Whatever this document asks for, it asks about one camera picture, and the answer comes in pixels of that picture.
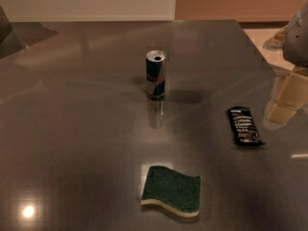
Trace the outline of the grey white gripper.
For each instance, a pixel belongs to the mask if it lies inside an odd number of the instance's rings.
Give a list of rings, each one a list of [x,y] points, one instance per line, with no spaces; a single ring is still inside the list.
[[[308,2],[290,19],[283,39],[283,57],[298,65],[293,70],[276,68],[263,126],[280,129],[308,104]]]

